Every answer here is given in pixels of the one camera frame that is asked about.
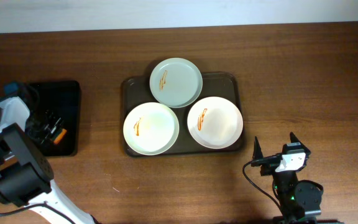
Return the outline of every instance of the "wood surface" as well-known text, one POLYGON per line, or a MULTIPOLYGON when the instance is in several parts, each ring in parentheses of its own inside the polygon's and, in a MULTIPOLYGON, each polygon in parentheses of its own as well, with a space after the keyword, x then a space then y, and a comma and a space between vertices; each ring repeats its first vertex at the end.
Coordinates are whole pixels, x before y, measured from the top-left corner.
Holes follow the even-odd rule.
MULTIPOLYGON (((298 178, 324 185, 320 219, 358 223, 358 22, 0 34, 0 97, 17 80, 79 81, 79 151, 50 158, 55 180, 103 223, 252 223, 280 213, 241 168, 293 131, 311 149, 298 178), (133 159, 121 146, 122 81, 181 57, 239 84, 247 145, 233 154, 133 159)), ((246 171, 271 193, 271 177, 246 171)), ((0 212, 15 209, 0 204, 0 212)), ((0 223, 47 223, 34 212, 0 223)))

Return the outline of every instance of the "wooden table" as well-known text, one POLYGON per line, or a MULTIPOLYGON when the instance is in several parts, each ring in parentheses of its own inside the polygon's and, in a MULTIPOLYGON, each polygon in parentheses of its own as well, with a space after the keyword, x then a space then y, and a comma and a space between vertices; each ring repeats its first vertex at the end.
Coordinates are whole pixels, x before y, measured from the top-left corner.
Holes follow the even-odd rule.
MULTIPOLYGON (((0 34, 4 83, 78 80, 79 151, 50 158, 55 180, 103 223, 219 223, 272 218, 273 202, 242 176, 258 136, 266 156, 293 131, 311 149, 298 174, 324 185, 320 218, 358 223, 358 22, 0 34), (133 159, 120 142, 120 84, 181 57, 231 72, 246 148, 233 154, 133 159)), ((247 173, 271 193, 271 177, 247 173)), ((0 212, 14 209, 1 205, 0 212)), ((0 223, 46 223, 24 212, 0 223)))

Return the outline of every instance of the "black tray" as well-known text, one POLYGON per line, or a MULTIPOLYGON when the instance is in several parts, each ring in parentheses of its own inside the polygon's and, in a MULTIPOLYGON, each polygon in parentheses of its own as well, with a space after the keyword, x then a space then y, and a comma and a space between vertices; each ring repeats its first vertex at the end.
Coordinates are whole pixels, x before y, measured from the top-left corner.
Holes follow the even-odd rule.
MULTIPOLYGON (((159 154, 163 155, 177 155, 177 154, 191 154, 191 153, 210 153, 210 152, 233 152, 242 149, 246 143, 244 128, 239 139, 229 147, 223 149, 210 149, 198 144, 193 137, 191 137, 187 128, 187 114, 190 108, 200 99, 209 96, 219 96, 234 103, 240 110, 241 101, 238 93, 236 79, 230 73, 203 73, 203 90, 198 99, 189 106, 183 108, 171 108, 175 112, 179 120, 179 135, 173 146, 167 151, 159 154)), ((142 103, 157 102, 153 97, 149 87, 150 77, 134 77, 125 80, 122 83, 122 111, 121 111, 121 126, 124 124, 125 117, 131 110, 142 103)), ((131 157, 150 157, 135 152, 125 142, 122 134, 122 141, 126 154, 131 157)))

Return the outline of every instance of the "white plate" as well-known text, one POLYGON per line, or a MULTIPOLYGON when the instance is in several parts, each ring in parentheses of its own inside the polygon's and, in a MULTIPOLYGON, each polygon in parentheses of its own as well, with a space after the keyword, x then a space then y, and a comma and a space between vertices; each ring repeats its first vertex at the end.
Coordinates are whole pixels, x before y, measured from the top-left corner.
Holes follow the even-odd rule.
POLYGON ((187 127, 191 136, 211 149, 228 147, 240 137, 244 123, 239 109, 221 97, 207 97, 191 107, 187 127))
POLYGON ((165 152, 177 140, 179 122, 174 112, 160 103, 135 107, 124 121, 124 139, 136 152, 152 156, 165 152))
POLYGON ((201 72, 196 65, 182 58, 160 62, 150 76, 150 90, 154 98, 172 108, 191 104, 202 88, 201 72))

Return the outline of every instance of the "plate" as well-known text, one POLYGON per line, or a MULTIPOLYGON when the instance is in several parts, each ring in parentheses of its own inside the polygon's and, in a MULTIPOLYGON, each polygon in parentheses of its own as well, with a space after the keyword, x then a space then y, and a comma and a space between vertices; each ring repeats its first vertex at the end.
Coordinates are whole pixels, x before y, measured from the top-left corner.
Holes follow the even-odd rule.
POLYGON ((203 88, 203 78, 196 65, 183 58, 160 62, 150 76, 154 98, 171 108, 181 108, 194 102, 203 88))
POLYGON ((211 149, 222 149, 235 143, 243 125, 239 109, 221 97, 199 100, 191 107, 187 117, 193 139, 211 149))
POLYGON ((160 103, 135 107, 124 121, 124 139, 136 152, 152 156, 165 152, 177 140, 179 122, 174 112, 160 103))

